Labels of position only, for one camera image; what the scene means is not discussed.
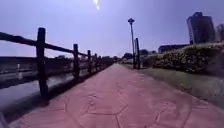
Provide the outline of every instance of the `lamp post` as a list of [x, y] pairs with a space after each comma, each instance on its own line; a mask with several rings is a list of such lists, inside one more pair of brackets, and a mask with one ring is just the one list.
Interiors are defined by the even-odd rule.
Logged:
[[128, 20], [128, 22], [130, 23], [131, 25], [131, 37], [132, 37], [132, 48], [133, 48], [133, 68], [135, 68], [135, 48], [134, 48], [134, 34], [133, 34], [133, 23], [135, 22], [134, 19], [130, 18]]

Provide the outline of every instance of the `tall building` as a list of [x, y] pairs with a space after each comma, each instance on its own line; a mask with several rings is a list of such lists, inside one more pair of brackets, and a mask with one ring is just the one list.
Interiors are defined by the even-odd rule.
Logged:
[[196, 12], [187, 19], [190, 44], [199, 44], [215, 41], [215, 29], [210, 16], [203, 16]]
[[224, 24], [220, 24], [216, 28], [217, 41], [224, 40]]

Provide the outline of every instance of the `blue sky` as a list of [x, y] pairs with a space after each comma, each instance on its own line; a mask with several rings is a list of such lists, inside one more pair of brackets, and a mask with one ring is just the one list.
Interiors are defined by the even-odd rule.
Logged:
[[[223, 0], [1, 0], [0, 31], [36, 39], [37, 28], [45, 27], [51, 44], [72, 49], [78, 43], [81, 52], [114, 56], [131, 51], [130, 17], [140, 47], [157, 50], [188, 43], [186, 19], [196, 11], [212, 16], [215, 26], [224, 23], [223, 5]], [[35, 49], [1, 41], [0, 55], [35, 56]]]

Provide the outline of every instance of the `stamped concrete path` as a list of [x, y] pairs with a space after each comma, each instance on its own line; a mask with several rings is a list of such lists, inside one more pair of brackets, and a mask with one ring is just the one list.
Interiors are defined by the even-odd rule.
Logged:
[[224, 111], [115, 64], [14, 128], [224, 128]]

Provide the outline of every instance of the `shrub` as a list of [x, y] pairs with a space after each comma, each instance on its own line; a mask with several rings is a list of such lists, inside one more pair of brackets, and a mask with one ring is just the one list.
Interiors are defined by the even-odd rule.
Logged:
[[142, 64], [147, 67], [201, 73], [206, 71], [209, 61], [223, 48], [224, 43], [191, 45], [176, 51], [150, 55]]

